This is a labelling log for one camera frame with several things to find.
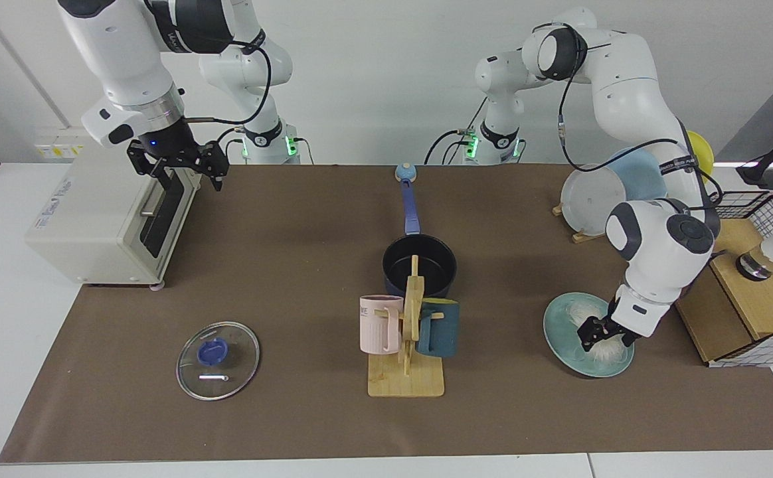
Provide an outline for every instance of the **pink mug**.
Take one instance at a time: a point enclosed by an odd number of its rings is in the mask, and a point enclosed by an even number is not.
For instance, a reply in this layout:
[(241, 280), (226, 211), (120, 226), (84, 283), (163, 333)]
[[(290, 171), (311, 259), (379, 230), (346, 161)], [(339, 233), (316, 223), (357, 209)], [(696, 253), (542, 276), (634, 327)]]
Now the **pink mug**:
[[(378, 315), (378, 311), (387, 317)], [(398, 315), (404, 311), (404, 298), (396, 295), (360, 297), (360, 350), (384, 356), (401, 349)]]

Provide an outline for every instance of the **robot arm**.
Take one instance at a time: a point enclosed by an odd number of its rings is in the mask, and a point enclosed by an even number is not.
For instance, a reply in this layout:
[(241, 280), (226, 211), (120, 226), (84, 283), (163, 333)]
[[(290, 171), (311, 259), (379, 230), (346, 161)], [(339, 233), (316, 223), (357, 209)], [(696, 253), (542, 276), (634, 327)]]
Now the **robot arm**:
[(278, 115), (274, 98), (263, 91), (266, 84), (274, 87), (289, 82), (292, 58), (266, 37), (250, 0), (231, 3), (237, 25), (235, 39), (259, 44), (262, 56), (230, 45), (219, 54), (201, 55), (201, 74), (209, 84), (228, 94), (240, 112), (250, 118), (247, 126), (237, 128), (244, 133), (243, 154), (248, 163), (298, 163), (296, 129)]
[[(669, 199), (623, 202), (606, 233), (629, 262), (607, 317), (586, 321), (578, 335), (593, 344), (623, 334), (630, 345), (649, 337), (672, 303), (708, 264), (720, 231), (717, 213), (697, 169), (685, 128), (659, 90), (655, 64), (642, 37), (596, 28), (588, 9), (569, 10), (539, 25), (523, 45), (523, 62), (537, 78), (590, 84), (599, 126), (645, 148), (659, 161)], [(565, 146), (563, 116), (560, 141)]]
[(475, 82), (481, 88), (489, 105), (480, 133), (472, 134), (466, 148), (467, 164), (492, 165), (507, 161), (517, 148), (519, 118), (525, 107), (517, 91), (550, 84), (525, 69), (519, 51), (502, 52), (484, 58), (475, 68)]
[[(104, 97), (83, 115), (83, 126), (105, 147), (137, 138), (128, 155), (140, 175), (151, 175), (165, 185), (165, 167), (189, 167), (208, 176), (220, 190), (229, 168), (217, 142), (198, 145), (193, 139), (184, 118), (183, 91), (162, 65), (161, 52), (197, 52), (205, 57), (202, 70), (223, 72), (205, 76), (234, 97), (253, 127), (265, 127), (251, 135), (240, 125), (252, 144), (269, 149), (272, 131), (286, 132), (271, 97), (265, 95), (262, 101), (262, 95), (256, 96), (260, 92), (250, 90), (266, 84), (270, 59), (277, 70), (272, 84), (289, 80), (292, 62), (266, 39), (248, 0), (58, 2), (68, 32), (104, 87)], [(256, 51), (264, 54), (262, 61), (256, 60), (259, 55), (251, 56)], [(284, 160), (289, 159), (289, 150), (284, 143)]]

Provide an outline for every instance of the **black cable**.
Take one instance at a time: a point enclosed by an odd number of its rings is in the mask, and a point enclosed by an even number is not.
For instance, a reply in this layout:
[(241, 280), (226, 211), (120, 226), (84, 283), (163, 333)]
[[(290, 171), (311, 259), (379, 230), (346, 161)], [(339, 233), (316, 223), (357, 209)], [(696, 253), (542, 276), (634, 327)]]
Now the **black cable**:
[(723, 188), (720, 187), (720, 183), (717, 181), (714, 181), (714, 178), (710, 176), (708, 173), (704, 172), (702, 169), (697, 166), (697, 171), (700, 173), (700, 175), (705, 176), (708, 181), (711, 181), (712, 184), (714, 184), (714, 188), (717, 188), (717, 199), (715, 199), (713, 202), (711, 202), (711, 205), (709, 206), (699, 206), (698, 208), (688, 208), (688, 211), (705, 211), (707, 209), (714, 209), (717, 206), (720, 206), (720, 203), (723, 202), (723, 197), (726, 196), (726, 193), (723, 191)]
[(560, 143), (560, 149), (563, 151), (564, 157), (566, 157), (566, 162), (569, 163), (570, 166), (574, 167), (574, 169), (581, 171), (582, 173), (592, 173), (593, 171), (596, 171), (597, 169), (602, 169), (605, 166), (608, 166), (608, 164), (614, 163), (615, 161), (619, 160), (621, 157), (624, 157), (625, 155), (629, 155), (638, 149), (645, 148), (650, 145), (655, 145), (657, 143), (672, 143), (674, 145), (678, 145), (679, 142), (675, 139), (669, 139), (669, 138), (661, 138), (661, 139), (651, 139), (650, 141), (647, 141), (645, 143), (641, 143), (633, 148), (626, 149), (625, 151), (621, 152), (620, 154), (615, 155), (615, 157), (612, 157), (611, 159), (605, 161), (605, 163), (600, 164), (599, 166), (595, 167), (581, 167), (577, 164), (572, 162), (572, 159), (569, 158), (569, 153), (566, 151), (566, 145)]
[(307, 154), (310, 155), (310, 163), (313, 164), (313, 166), (316, 165), (316, 161), (313, 160), (313, 150), (310, 149), (310, 142), (307, 141), (307, 138), (292, 138), (293, 141), (296, 143), (299, 141), (303, 141), (305, 145), (307, 145)]
[(226, 155), (226, 157), (228, 157), (228, 161), (230, 161), (230, 153), (229, 153), (228, 151), (229, 151), (229, 149), (230, 149), (230, 145), (231, 145), (232, 143), (241, 143), (241, 144), (243, 144), (243, 145), (244, 145), (244, 142), (243, 142), (241, 139), (230, 139), (230, 140), (228, 141), (228, 144), (226, 144), (226, 145), (224, 146), (224, 155)]
[(261, 52), (262, 57), (266, 59), (266, 87), (265, 90), (262, 92), (262, 99), (260, 100), (260, 105), (256, 107), (256, 111), (254, 114), (250, 115), (249, 118), (241, 120), (241, 121), (232, 121), (232, 120), (222, 120), (218, 118), (210, 118), (212, 122), (217, 122), (220, 124), (247, 124), (251, 121), (254, 121), (254, 118), (256, 118), (260, 113), (262, 113), (262, 107), (266, 105), (266, 100), (268, 100), (268, 90), (271, 87), (272, 84), (272, 61), (269, 60), (267, 52), (262, 48), (257, 48), (256, 51)]
[(230, 133), (232, 133), (234, 131), (236, 131), (235, 127), (232, 127), (230, 129), (225, 130), (224, 133), (221, 133), (220, 136), (218, 137), (218, 139), (216, 139), (216, 142), (217, 143), (222, 142), (222, 139), (224, 139), (225, 136), (227, 136), (228, 134), (230, 134)]
[(428, 161), (431, 159), (431, 153), (434, 152), (434, 148), (436, 148), (437, 145), (439, 145), (443, 139), (448, 138), (448, 136), (451, 136), (452, 134), (460, 134), (460, 130), (453, 129), (451, 131), (446, 131), (445, 133), (440, 134), (440, 137), (434, 142), (433, 145), (431, 145), (431, 149), (428, 150), (428, 154), (425, 155), (425, 163), (423, 164), (427, 164)]
[(672, 202), (672, 200), (666, 199), (666, 197), (656, 197), (654, 200), (660, 200), (660, 202), (666, 202), (671, 206), (672, 209), (675, 209), (678, 214), (684, 214), (684, 211), (682, 211), (678, 206), (675, 205), (675, 202)]
[(178, 27), (177, 25), (174, 25), (174, 22), (159, 16), (159, 13), (156, 13), (156, 10), (153, 9), (153, 7), (150, 5), (150, 0), (144, 0), (144, 6), (147, 8), (147, 10), (149, 10), (149, 12), (151, 13), (151, 15), (153, 15), (153, 17), (167, 22), (169, 25), (171, 25), (171, 28), (173, 28), (175, 31), (180, 31), (180, 33), (189, 33), (189, 35), (193, 35), (195, 37), (198, 37), (199, 39), (210, 40), (211, 42), (221, 42), (221, 43), (226, 43), (227, 45), (241, 46), (241, 48), (247, 48), (251, 50), (250, 54), (257, 51), (261, 52), (262, 57), (266, 59), (266, 87), (265, 87), (265, 90), (262, 92), (262, 99), (260, 100), (260, 105), (256, 107), (256, 111), (254, 112), (254, 114), (250, 115), (250, 118), (243, 121), (222, 120), (218, 118), (211, 118), (211, 121), (217, 122), (220, 124), (246, 124), (248, 122), (253, 121), (254, 118), (256, 118), (262, 112), (262, 107), (265, 106), (266, 100), (268, 99), (268, 90), (272, 84), (272, 61), (269, 60), (268, 54), (264, 49), (262, 49), (262, 46), (257, 45), (255, 43), (250, 43), (250, 42), (240, 42), (239, 40), (214, 39), (213, 37), (206, 37), (201, 33), (196, 33), (195, 31), (183, 31), (180, 29), (180, 27)]
[(452, 146), (458, 146), (458, 148), (454, 150), (454, 155), (457, 155), (457, 151), (460, 151), (461, 145), (463, 146), (469, 145), (469, 141), (455, 141), (452, 144), (448, 145), (448, 147), (445, 149), (445, 152), (442, 154), (442, 162), (440, 164), (442, 166), (445, 166), (445, 157), (447, 157), (448, 151), (451, 149)]
[[(486, 105), (487, 100), (489, 100), (489, 98), (484, 96), (484, 99), (481, 100), (481, 105), (478, 105), (478, 109), (475, 111), (475, 115), (472, 116), (472, 119), (469, 120), (469, 124), (466, 125), (466, 129), (472, 129), (472, 125), (475, 124), (475, 120), (477, 120), (478, 115), (481, 114), (481, 109), (483, 109), (484, 105)], [(457, 151), (460, 151), (460, 148), (454, 150), (454, 154), (451, 155), (450, 159), (448, 160), (448, 164), (451, 164), (451, 161), (454, 161), (454, 157), (457, 155)]]
[[(562, 24), (563, 27), (568, 29), (569, 31), (572, 31), (572, 35), (575, 36), (577, 34), (577, 31), (575, 31), (574, 28), (570, 27), (570, 25)], [(602, 46), (608, 46), (610, 43), (604, 43), (602, 45), (596, 45), (596, 46), (588, 46), (587, 50), (591, 50), (593, 48), (602, 48)], [(674, 145), (678, 145), (679, 142), (675, 139), (669, 139), (669, 138), (662, 138), (662, 139), (652, 139), (650, 141), (647, 141), (645, 143), (639, 144), (633, 148), (627, 149), (626, 151), (623, 151), (621, 154), (615, 155), (615, 157), (612, 157), (608, 161), (605, 161), (605, 163), (596, 166), (591, 167), (590, 169), (586, 169), (586, 167), (581, 167), (575, 164), (575, 162), (569, 157), (569, 152), (566, 150), (566, 124), (563, 119), (563, 105), (566, 103), (566, 94), (569, 93), (569, 87), (572, 85), (572, 79), (575, 78), (575, 73), (578, 72), (578, 63), (572, 64), (572, 72), (569, 75), (569, 79), (566, 80), (566, 87), (563, 88), (563, 95), (560, 95), (560, 105), (557, 107), (557, 122), (558, 122), (558, 136), (560, 139), (560, 150), (563, 152), (564, 157), (566, 157), (566, 162), (569, 163), (570, 166), (574, 167), (574, 169), (581, 171), (582, 173), (590, 173), (593, 171), (596, 171), (597, 169), (602, 169), (605, 166), (608, 166), (608, 164), (614, 163), (614, 161), (619, 160), (621, 157), (624, 157), (625, 155), (629, 155), (634, 151), (637, 151), (638, 149), (645, 148), (648, 145), (655, 145), (657, 143), (672, 143)]]

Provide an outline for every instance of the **dark teal mug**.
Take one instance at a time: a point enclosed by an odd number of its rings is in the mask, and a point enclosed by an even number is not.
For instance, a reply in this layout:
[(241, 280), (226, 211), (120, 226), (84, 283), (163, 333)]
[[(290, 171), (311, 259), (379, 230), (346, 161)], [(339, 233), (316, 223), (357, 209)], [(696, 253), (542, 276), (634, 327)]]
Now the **dark teal mug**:
[[(444, 317), (432, 318), (432, 315), (437, 312)], [(453, 357), (457, 353), (459, 323), (459, 303), (449, 299), (435, 299), (435, 297), (423, 299), (416, 351), (423, 356)]]

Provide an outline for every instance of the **blue knob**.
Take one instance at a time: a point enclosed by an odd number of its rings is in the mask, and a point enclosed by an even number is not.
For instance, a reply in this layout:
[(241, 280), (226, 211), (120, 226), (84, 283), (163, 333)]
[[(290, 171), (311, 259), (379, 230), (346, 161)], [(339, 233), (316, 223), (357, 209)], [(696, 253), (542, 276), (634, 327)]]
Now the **blue knob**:
[(402, 179), (408, 179), (411, 182), (416, 181), (416, 166), (410, 163), (399, 164), (395, 169), (395, 179), (399, 181)]
[(224, 339), (207, 340), (198, 349), (198, 361), (203, 366), (216, 366), (225, 360), (228, 351), (229, 348)]

